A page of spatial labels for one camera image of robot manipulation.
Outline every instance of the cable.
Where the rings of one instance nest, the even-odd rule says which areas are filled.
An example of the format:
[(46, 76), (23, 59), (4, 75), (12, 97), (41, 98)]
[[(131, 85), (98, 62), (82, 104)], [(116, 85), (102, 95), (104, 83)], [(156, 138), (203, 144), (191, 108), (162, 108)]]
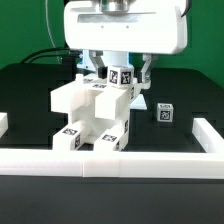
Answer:
[(186, 9), (185, 11), (183, 12), (183, 14), (181, 15), (181, 17), (184, 17), (187, 15), (188, 11), (190, 10), (191, 8), (191, 0), (187, 0), (186, 2)]
[(29, 56), (27, 56), (26, 58), (24, 58), (20, 63), (24, 64), (26, 63), (29, 59), (31, 59), (32, 57), (35, 57), (39, 54), (44, 54), (44, 53), (49, 53), (49, 52), (58, 52), (58, 51), (66, 51), (66, 50), (70, 50), (69, 48), (65, 48), (65, 47), (56, 47), (56, 48), (48, 48), (48, 49), (44, 49), (44, 50), (40, 50), (37, 52), (34, 52), (32, 54), (30, 54)]
[[(29, 64), (31, 64), (33, 61), (36, 61), (37, 59), (40, 59), (40, 58), (50, 58), (50, 57), (63, 57), (63, 56), (68, 56), (67, 54), (48, 54), (48, 55), (40, 55), (40, 56), (37, 56), (35, 58), (33, 58), (31, 61), (29, 61)], [(75, 55), (71, 55), (71, 57), (75, 57), (75, 58), (80, 58), (80, 55), (79, 54), (75, 54)]]
[[(53, 46), (53, 48), (56, 48), (52, 33), (51, 33), (51, 27), (50, 27), (50, 22), (49, 22), (49, 10), (48, 10), (48, 0), (45, 0), (45, 12), (46, 12), (46, 23), (47, 23), (47, 31), (48, 31), (48, 35), (50, 37), (51, 40), (51, 44)], [(60, 58), (59, 55), (57, 57), (58, 60), (58, 64), (60, 64)]]

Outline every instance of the stacked blocks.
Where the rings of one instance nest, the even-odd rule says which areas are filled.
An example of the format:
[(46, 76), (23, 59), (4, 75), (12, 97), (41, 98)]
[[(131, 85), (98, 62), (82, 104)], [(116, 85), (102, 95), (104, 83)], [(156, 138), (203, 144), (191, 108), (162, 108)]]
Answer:
[(53, 137), (53, 150), (120, 151), (129, 137), (130, 103), (141, 85), (133, 67), (109, 66), (107, 79), (76, 75), (76, 81), (51, 92), (51, 110), (68, 114), (68, 125)]
[(172, 104), (157, 104), (157, 121), (172, 122), (173, 121), (173, 105)]

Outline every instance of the small cube with marker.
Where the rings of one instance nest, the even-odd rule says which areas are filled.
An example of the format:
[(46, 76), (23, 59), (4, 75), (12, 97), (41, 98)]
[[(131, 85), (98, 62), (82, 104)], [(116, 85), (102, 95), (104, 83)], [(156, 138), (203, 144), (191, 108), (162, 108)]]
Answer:
[(130, 87), (133, 85), (134, 68), (123, 66), (108, 66), (107, 83), (115, 87)]
[(173, 122), (173, 105), (158, 103), (157, 104), (157, 121)]

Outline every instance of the black cable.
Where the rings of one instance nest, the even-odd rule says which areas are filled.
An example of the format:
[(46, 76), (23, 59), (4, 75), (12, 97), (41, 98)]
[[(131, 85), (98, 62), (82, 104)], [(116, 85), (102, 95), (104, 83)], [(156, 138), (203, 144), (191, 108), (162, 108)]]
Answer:
[[(68, 54), (48, 54), (48, 55), (40, 55), (40, 56), (37, 56), (35, 58), (33, 58), (31, 61), (29, 61), (29, 64), (31, 64), (33, 61), (36, 61), (40, 58), (50, 58), (50, 57), (63, 57), (63, 56), (70, 56)], [(80, 54), (72, 54), (71, 57), (74, 57), (74, 58), (80, 58)]]
[(190, 10), (190, 8), (191, 8), (191, 0), (187, 0), (186, 9), (185, 9), (184, 13), (181, 15), (181, 17), (186, 16), (188, 11)]
[(69, 2), (69, 0), (64, 0), (64, 6), (66, 6)]
[(30, 54), (29, 56), (24, 58), (20, 63), (24, 64), (28, 60), (30, 60), (32, 57), (35, 57), (36, 55), (39, 55), (39, 54), (49, 53), (49, 52), (54, 52), (54, 51), (65, 51), (65, 50), (70, 50), (70, 48), (67, 48), (67, 47), (66, 48), (65, 47), (57, 47), (57, 48), (49, 48), (49, 49), (40, 50), (40, 51), (37, 51), (37, 52), (34, 52), (34, 53)]

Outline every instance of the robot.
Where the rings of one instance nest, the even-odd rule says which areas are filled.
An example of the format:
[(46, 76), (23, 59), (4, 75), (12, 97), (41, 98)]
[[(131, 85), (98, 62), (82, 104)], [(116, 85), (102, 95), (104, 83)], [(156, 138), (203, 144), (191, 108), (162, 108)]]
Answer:
[[(53, 137), (53, 150), (121, 151), (128, 143), (130, 104), (142, 102), (157, 54), (176, 54), (187, 45), (186, 0), (74, 1), (64, 14), (71, 49), (84, 50), (87, 76), (51, 92), (51, 110), (67, 113), (68, 125)], [(139, 77), (128, 52), (143, 53)]]

